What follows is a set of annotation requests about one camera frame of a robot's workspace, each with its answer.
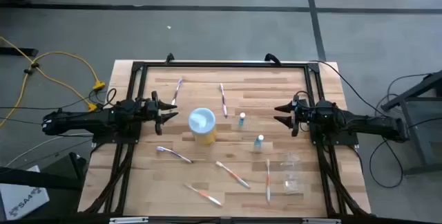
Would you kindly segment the orange and white toothbrush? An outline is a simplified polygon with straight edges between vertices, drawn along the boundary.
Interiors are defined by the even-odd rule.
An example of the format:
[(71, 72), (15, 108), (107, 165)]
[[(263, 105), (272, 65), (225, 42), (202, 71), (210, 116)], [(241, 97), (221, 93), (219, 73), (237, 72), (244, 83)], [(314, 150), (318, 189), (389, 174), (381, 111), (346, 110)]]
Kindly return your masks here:
[(267, 177), (266, 177), (266, 199), (267, 203), (271, 202), (271, 181), (270, 181), (270, 160), (266, 159)]
[(220, 161), (216, 161), (215, 165), (224, 169), (231, 177), (233, 177), (238, 183), (240, 183), (243, 187), (249, 189), (249, 184), (243, 180), (241, 177), (239, 177), (237, 174), (235, 174), (233, 171), (231, 171), (228, 167), (226, 167), (223, 163)]
[(214, 197), (208, 195), (207, 193), (201, 192), (200, 190), (198, 190), (198, 189), (196, 189), (196, 188), (194, 188), (194, 187), (192, 187), (191, 185), (188, 185), (188, 184), (185, 184), (184, 186), (185, 186), (186, 188), (188, 188), (188, 189), (190, 189), (190, 190), (196, 192), (196, 193), (199, 194), (201, 197), (203, 197), (203, 198), (209, 200), (209, 201), (212, 202), (213, 204), (215, 204), (215, 205), (217, 205), (217, 206), (219, 206), (219, 207), (222, 207), (222, 203), (221, 203), (219, 200), (217, 200), (216, 198), (214, 198)]

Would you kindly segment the clear plastic container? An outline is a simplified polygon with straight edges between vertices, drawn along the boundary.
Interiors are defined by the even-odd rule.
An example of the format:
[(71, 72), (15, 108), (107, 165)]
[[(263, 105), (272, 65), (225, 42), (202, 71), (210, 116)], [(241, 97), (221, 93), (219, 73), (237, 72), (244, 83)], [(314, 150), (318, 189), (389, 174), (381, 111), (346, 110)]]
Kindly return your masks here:
[(300, 158), (298, 155), (293, 152), (286, 153), (280, 163), (280, 168), (283, 172), (282, 183), (286, 195), (303, 193), (299, 174), (299, 170), (301, 169)]

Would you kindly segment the silver metal bracket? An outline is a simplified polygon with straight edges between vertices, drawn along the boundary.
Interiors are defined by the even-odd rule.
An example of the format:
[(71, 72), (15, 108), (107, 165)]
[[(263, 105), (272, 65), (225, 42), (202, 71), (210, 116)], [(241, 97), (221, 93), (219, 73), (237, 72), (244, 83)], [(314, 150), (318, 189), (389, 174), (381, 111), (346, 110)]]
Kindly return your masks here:
[(145, 224), (149, 222), (147, 216), (117, 217), (111, 218), (108, 224)]
[(342, 222), (334, 218), (304, 218), (302, 224), (342, 224)]

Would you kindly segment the yellow disinfecting wipes canister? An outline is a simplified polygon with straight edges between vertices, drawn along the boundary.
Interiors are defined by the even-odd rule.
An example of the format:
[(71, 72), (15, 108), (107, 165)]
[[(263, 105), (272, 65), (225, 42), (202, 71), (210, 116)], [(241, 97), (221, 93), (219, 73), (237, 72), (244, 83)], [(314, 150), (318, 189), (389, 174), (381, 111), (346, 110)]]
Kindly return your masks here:
[(198, 144), (212, 145), (215, 142), (216, 118), (210, 109), (194, 109), (189, 115), (188, 125)]

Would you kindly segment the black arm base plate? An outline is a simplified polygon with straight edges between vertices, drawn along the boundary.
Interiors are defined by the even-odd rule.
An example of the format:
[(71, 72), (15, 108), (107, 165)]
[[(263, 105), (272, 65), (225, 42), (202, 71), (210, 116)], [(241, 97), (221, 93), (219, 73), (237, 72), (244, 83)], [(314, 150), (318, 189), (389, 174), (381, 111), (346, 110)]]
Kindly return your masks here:
[(345, 145), (345, 146), (354, 146), (358, 145), (359, 141), (356, 135), (347, 135), (343, 134), (340, 136), (318, 136), (314, 137), (314, 139), (311, 141), (313, 145), (323, 145), (323, 146), (329, 146), (329, 145)]
[(93, 136), (93, 142), (97, 144), (137, 144), (139, 139), (139, 136), (121, 136), (118, 133), (108, 133), (103, 135), (95, 134)]

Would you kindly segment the black metal desk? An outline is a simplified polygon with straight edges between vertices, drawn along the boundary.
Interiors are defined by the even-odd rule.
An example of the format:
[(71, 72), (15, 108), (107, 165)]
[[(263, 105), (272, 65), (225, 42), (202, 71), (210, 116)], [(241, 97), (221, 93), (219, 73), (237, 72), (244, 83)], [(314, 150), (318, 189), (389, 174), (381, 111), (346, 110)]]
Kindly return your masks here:
[(421, 165), (406, 169), (404, 174), (442, 172), (442, 70), (425, 74), (422, 81), (399, 95), (387, 93), (382, 110), (397, 106), (421, 160)]

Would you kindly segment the purple and white toothbrush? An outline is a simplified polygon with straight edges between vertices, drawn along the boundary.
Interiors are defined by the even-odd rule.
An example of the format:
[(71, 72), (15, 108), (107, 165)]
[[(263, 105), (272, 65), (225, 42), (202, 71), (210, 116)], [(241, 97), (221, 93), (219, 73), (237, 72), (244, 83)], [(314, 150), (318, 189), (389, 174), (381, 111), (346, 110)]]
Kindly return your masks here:
[(173, 154), (174, 156), (177, 156), (179, 159), (182, 159), (183, 161), (185, 161), (185, 162), (187, 162), (187, 163), (190, 163), (190, 164), (193, 163), (192, 160), (190, 160), (190, 159), (184, 157), (183, 155), (177, 153), (176, 151), (174, 151), (174, 150), (172, 150), (172, 149), (168, 149), (168, 148), (166, 148), (166, 147), (161, 147), (161, 146), (156, 147), (156, 149), (157, 149), (157, 151), (159, 151), (159, 152), (169, 152), (169, 153)]
[(228, 117), (228, 113), (227, 113), (227, 106), (226, 106), (226, 99), (225, 99), (225, 94), (224, 94), (224, 86), (223, 83), (220, 83), (220, 92), (222, 95), (222, 111), (223, 111), (223, 115), (225, 118)]
[(177, 95), (178, 95), (179, 89), (180, 89), (180, 87), (182, 85), (182, 81), (183, 81), (183, 79), (180, 78), (178, 83), (177, 83), (177, 86), (175, 88), (175, 91), (174, 91), (174, 94), (173, 94), (173, 98), (172, 98), (172, 101), (171, 101), (172, 105), (175, 105), (175, 103), (176, 103)]

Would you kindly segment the black equipment stand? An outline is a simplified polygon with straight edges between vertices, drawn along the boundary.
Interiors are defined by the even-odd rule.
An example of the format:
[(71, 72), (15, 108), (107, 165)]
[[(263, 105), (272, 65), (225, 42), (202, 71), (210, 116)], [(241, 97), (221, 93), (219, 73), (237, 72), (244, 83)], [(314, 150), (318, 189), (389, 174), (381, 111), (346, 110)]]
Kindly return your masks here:
[(85, 158), (70, 152), (44, 168), (42, 172), (0, 167), (0, 183), (81, 191), (86, 176), (86, 165)]

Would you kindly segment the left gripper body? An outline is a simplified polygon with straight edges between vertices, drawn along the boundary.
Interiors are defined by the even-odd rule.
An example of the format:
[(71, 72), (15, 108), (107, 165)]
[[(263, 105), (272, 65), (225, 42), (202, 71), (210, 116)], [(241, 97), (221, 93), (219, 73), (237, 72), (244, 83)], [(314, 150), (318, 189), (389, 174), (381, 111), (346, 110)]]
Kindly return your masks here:
[[(152, 100), (155, 102), (155, 115), (152, 116), (152, 118), (145, 118), (142, 114), (142, 107), (144, 106), (144, 102), (146, 100)], [(158, 108), (158, 101), (159, 101), (159, 97), (157, 95), (156, 91), (152, 91), (151, 92), (151, 97), (150, 98), (146, 98), (146, 99), (142, 99), (141, 100), (141, 108), (140, 108), (140, 115), (143, 118), (143, 121), (154, 121), (155, 122), (155, 132), (157, 135), (162, 135), (162, 129), (161, 129), (161, 124), (159, 123), (159, 115), (160, 115), (160, 109)]]

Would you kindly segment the white printed cardboard box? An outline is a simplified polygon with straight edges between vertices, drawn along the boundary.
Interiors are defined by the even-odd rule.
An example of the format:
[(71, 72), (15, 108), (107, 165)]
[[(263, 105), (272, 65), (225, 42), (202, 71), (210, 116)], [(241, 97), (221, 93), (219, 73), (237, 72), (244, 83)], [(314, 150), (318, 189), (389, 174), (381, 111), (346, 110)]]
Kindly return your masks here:
[(0, 196), (7, 221), (20, 219), (50, 201), (44, 187), (0, 183)]

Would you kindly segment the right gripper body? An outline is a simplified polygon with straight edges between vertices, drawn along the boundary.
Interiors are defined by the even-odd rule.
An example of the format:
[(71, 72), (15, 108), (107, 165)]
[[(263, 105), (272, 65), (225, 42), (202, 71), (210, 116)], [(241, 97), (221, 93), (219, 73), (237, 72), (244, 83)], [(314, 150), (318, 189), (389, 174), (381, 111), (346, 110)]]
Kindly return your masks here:
[[(294, 109), (293, 109), (293, 115), (292, 115), (292, 120), (294, 122), (292, 131), (291, 131), (291, 135), (293, 137), (296, 137), (298, 135), (299, 129), (300, 129), (300, 123), (308, 123), (308, 122), (299, 122), (298, 119), (298, 110), (299, 110), (299, 106), (307, 106), (310, 107), (307, 104), (306, 99), (300, 99), (299, 95), (294, 95), (294, 98), (292, 100), (293, 105), (294, 105)], [(311, 121), (313, 120), (313, 114), (314, 114), (314, 107), (310, 107), (312, 109), (312, 113), (311, 113)]]

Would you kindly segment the black flat stand foot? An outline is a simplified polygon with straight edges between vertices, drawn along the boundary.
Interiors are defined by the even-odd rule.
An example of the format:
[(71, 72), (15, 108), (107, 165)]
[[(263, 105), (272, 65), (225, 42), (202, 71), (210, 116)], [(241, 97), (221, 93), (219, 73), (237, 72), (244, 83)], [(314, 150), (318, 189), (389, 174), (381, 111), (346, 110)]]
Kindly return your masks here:
[(29, 57), (36, 57), (39, 51), (35, 48), (20, 48), (20, 50), (17, 50), (16, 48), (0, 47), (0, 55), (21, 56), (22, 53)]

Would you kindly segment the black aluminium table frame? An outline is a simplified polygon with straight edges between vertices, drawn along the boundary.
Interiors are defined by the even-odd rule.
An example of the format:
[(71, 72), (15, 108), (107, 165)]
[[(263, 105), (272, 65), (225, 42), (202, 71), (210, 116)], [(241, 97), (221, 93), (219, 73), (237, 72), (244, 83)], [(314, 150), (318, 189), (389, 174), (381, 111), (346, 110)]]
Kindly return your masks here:
[[(276, 66), (266, 62), (184, 62), (168, 67), (144, 64), (144, 90), (172, 96), (175, 83), (182, 78), (178, 95), (178, 115), (168, 122), (162, 135), (152, 124), (142, 126), (140, 141), (133, 150), (128, 177), (118, 188), (126, 189), (121, 200), (114, 192), (110, 210), (136, 216), (245, 216), (245, 217), (325, 217), (326, 202), (337, 212), (348, 213), (333, 187), (323, 188), (327, 179), (321, 174), (317, 148), (309, 131), (292, 137), (277, 122), (275, 107), (288, 103), (294, 94), (317, 102), (321, 97), (346, 107), (337, 64), (288, 62)], [(220, 83), (223, 83), (228, 117), (222, 111)], [(216, 139), (212, 145), (198, 144), (188, 125), (190, 113), (210, 109), (216, 118)], [(244, 124), (239, 125), (240, 114)], [(253, 150), (258, 135), (265, 137), (261, 152)], [(172, 149), (193, 161), (192, 164), (156, 147)], [(280, 163), (286, 153), (300, 158), (303, 193), (286, 195)], [(266, 159), (270, 160), (271, 202), (266, 199)], [(224, 169), (220, 161), (245, 180), (247, 189)], [(219, 207), (188, 184), (222, 203)]]

